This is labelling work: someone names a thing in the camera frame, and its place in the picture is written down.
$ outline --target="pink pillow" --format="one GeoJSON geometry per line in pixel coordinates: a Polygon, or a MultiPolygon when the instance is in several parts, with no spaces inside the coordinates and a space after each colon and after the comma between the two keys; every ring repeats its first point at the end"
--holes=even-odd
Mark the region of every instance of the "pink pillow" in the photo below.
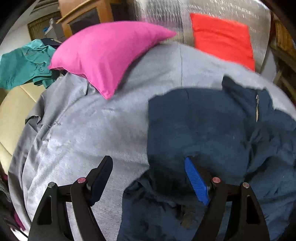
{"type": "Polygon", "coordinates": [[[175,34],[138,21],[93,25],[62,43],[53,54],[49,69],[65,69],[83,76],[109,99],[135,59],[175,34]]]}

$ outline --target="gray bed sheet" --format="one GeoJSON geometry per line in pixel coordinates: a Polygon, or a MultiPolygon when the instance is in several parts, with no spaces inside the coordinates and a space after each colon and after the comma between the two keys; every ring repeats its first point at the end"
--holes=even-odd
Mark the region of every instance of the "gray bed sheet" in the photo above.
{"type": "MultiPolygon", "coordinates": [[[[288,97],[275,85],[237,64],[179,43],[159,44],[132,63],[115,95],[105,100],[86,79],[66,74],[44,93],[28,115],[9,169],[11,198],[29,230],[51,181],[73,183],[105,155],[114,167],[94,216],[106,240],[116,240],[125,188],[149,168],[148,100],[181,87],[221,89],[227,74],[246,87],[266,88],[275,109],[296,119],[288,97]]],[[[71,204],[75,240],[81,240],[71,204]]]]}

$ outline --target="wooden cabinet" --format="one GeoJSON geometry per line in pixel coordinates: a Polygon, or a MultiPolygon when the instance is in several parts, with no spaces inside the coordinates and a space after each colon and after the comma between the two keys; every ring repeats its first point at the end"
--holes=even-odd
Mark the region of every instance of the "wooden cabinet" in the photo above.
{"type": "Polygon", "coordinates": [[[113,22],[109,0],[59,0],[62,25],[65,37],[98,23],[113,22]]]}

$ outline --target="red pillow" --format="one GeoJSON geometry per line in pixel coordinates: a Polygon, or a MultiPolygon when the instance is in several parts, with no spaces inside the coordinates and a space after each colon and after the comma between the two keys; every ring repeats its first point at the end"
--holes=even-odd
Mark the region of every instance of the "red pillow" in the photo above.
{"type": "Polygon", "coordinates": [[[190,17],[197,49],[255,71],[247,25],[199,13],[190,13],[190,17]]]}

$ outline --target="screw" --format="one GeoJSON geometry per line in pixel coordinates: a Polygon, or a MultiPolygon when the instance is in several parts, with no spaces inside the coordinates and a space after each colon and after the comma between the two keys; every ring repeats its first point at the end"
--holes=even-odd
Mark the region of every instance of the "screw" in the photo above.
{"type": "Polygon", "coordinates": [[[221,179],[218,178],[218,177],[213,177],[212,180],[213,180],[214,183],[220,183],[221,182],[221,179]]]}
{"type": "Polygon", "coordinates": [[[78,183],[84,183],[86,181],[85,177],[78,178],[78,183]]]}
{"type": "Polygon", "coordinates": [[[54,182],[50,182],[47,186],[48,186],[49,188],[53,188],[55,185],[56,185],[56,184],[55,184],[54,182]]]}
{"type": "Polygon", "coordinates": [[[249,188],[249,187],[250,187],[250,184],[249,184],[249,183],[243,183],[242,186],[243,186],[244,188],[249,188]]]}

